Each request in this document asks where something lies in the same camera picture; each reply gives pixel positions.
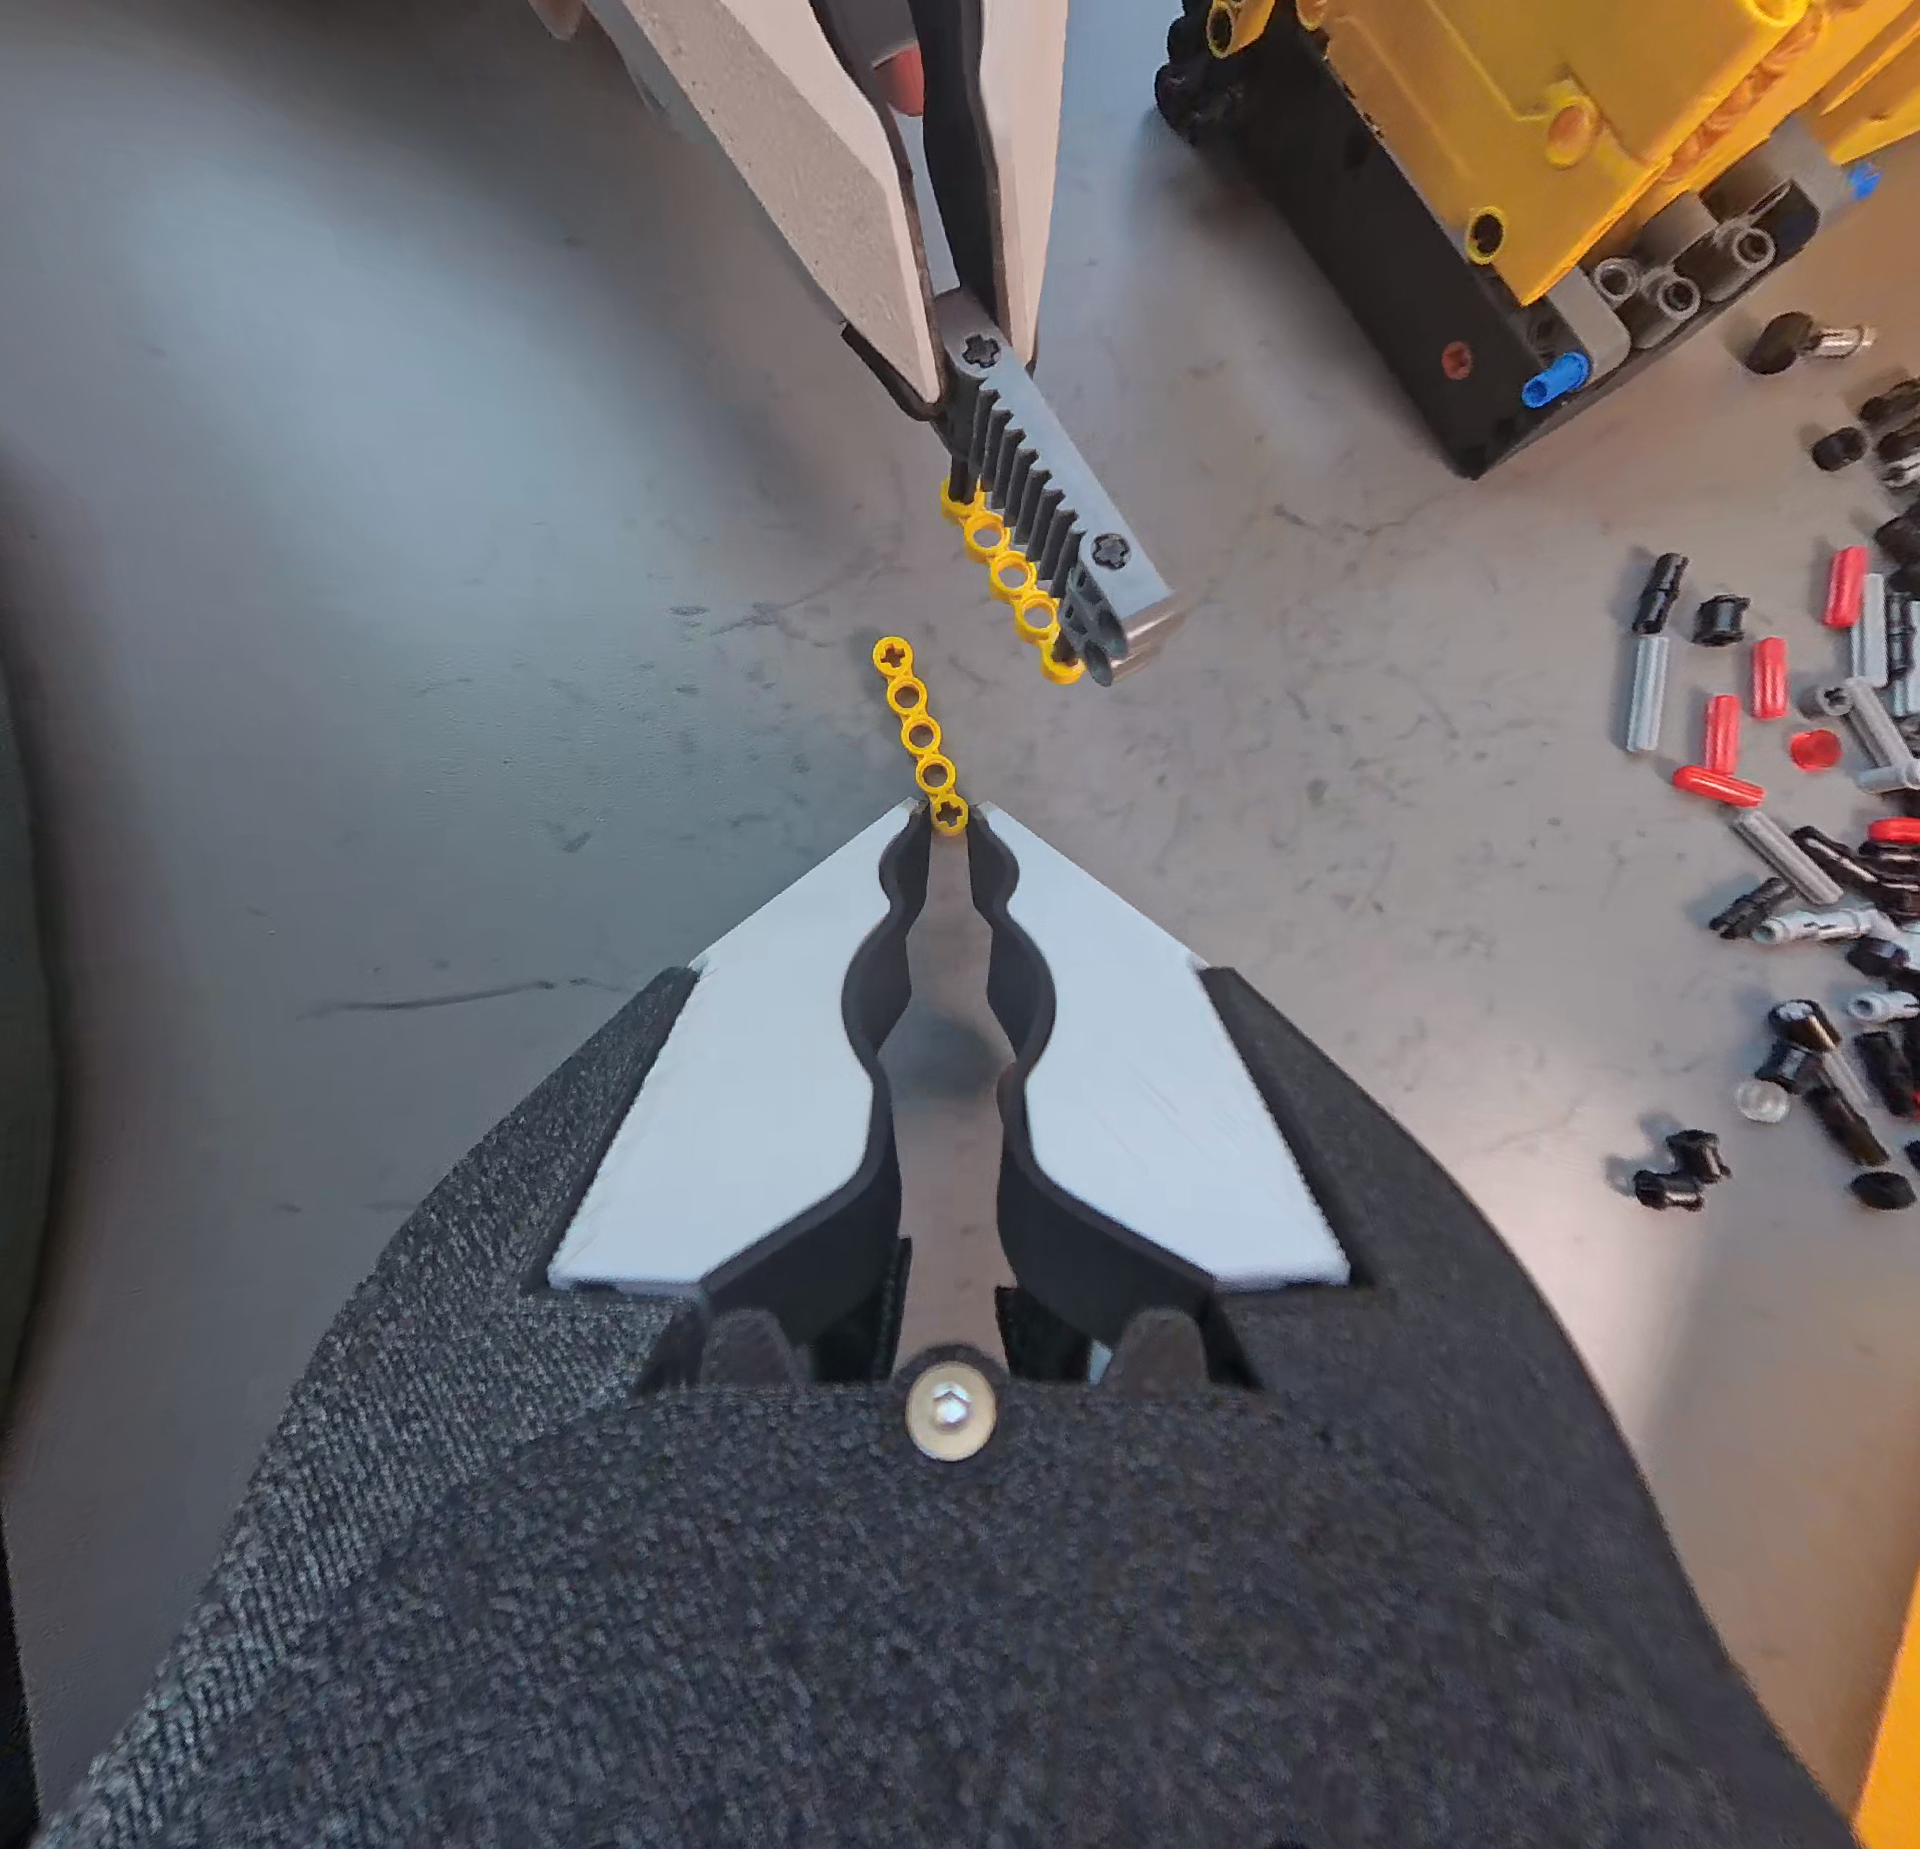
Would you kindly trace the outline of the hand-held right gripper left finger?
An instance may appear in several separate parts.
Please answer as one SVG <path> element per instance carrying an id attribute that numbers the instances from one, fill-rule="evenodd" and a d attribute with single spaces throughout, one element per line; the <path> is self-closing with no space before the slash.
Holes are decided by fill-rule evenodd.
<path id="1" fill-rule="evenodd" d="M 675 995 L 544 1285 L 760 1310 L 817 1383 L 884 1383 L 909 1242 L 879 1050 L 905 1014 L 923 807 L 892 807 L 724 932 Z"/>

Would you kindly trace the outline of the pile of small lego pins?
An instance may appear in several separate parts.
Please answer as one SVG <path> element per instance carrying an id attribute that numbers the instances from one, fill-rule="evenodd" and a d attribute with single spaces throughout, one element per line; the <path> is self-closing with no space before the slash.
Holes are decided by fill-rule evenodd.
<path id="1" fill-rule="evenodd" d="M 1747 598 L 1698 604 L 1690 645 L 1743 651 L 1743 685 L 1702 706 L 1692 763 L 1668 786 L 1724 813 L 1764 878 L 1708 918 L 1727 945 L 1836 951 L 1862 992 L 1831 1008 L 1780 997 L 1765 1050 L 1739 1083 L 1749 1125 L 1809 1115 L 1851 1165 L 1862 1210 L 1917 1207 L 1917 371 L 1858 398 L 1856 411 L 1806 447 L 1814 470 L 1867 467 L 1895 512 L 1867 541 L 1839 545 L 1820 576 L 1814 621 L 1846 651 L 1827 683 L 1795 692 L 1784 636 L 1747 632 Z M 1741 735 L 1780 729 L 1797 775 L 1836 775 L 1873 814 L 1858 839 L 1780 826 L 1765 789 L 1741 773 Z"/>

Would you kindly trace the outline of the yellow black lego model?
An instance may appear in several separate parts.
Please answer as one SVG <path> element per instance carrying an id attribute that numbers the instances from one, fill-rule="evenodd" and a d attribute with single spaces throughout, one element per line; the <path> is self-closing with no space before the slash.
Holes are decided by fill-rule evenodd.
<path id="1" fill-rule="evenodd" d="M 1182 0 L 1158 107 L 1476 479 L 1863 203 L 1917 0 Z"/>

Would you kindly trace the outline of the yellow lego beam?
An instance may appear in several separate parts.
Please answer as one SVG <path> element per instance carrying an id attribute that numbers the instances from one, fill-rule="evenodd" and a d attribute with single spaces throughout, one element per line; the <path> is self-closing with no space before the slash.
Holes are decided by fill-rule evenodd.
<path id="1" fill-rule="evenodd" d="M 1014 636 L 1041 660 L 1041 674 L 1056 685 L 1084 679 L 1086 665 L 1063 641 L 1060 604 L 1044 585 L 1041 562 L 1014 545 L 1008 520 L 989 512 L 986 491 L 958 494 L 950 479 L 941 479 L 938 506 L 958 529 L 963 553 L 983 571 L 986 592 Z"/>
<path id="2" fill-rule="evenodd" d="M 934 833 L 961 837 L 970 829 L 970 800 L 958 786 L 958 763 L 948 754 L 943 729 L 931 712 L 918 651 L 906 636 L 878 636 L 870 663 L 884 679 L 884 699 L 898 719 L 898 745 L 913 763 L 913 782 Z"/>

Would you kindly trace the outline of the yellow plastic bin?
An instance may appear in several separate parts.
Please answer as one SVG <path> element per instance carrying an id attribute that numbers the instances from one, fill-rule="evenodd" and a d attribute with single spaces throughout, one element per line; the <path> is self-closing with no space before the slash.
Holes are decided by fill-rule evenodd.
<path id="1" fill-rule="evenodd" d="M 1917 1707 L 1887 1707 L 1858 1790 L 1858 1846 L 1917 1846 Z"/>

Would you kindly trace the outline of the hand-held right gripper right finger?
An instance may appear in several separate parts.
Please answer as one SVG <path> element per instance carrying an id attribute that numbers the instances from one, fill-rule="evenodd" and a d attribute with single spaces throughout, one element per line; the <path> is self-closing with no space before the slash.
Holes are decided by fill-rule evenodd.
<path id="1" fill-rule="evenodd" d="M 1209 966 L 1011 813 L 980 807 L 996 1290 L 1008 1371 L 1041 1385 L 1281 1385 L 1237 1307 L 1355 1285 Z"/>

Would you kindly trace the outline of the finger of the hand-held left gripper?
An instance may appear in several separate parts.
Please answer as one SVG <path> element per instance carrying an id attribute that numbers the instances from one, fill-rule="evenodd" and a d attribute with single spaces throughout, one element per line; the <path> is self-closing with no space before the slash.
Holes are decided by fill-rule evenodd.
<path id="1" fill-rule="evenodd" d="M 689 107 L 786 252 L 918 419 L 948 367 L 905 150 L 813 0 L 582 0 L 620 60 Z"/>
<path id="2" fill-rule="evenodd" d="M 1038 357 L 1066 0 L 905 0 L 923 52 L 923 155 L 958 284 Z"/>

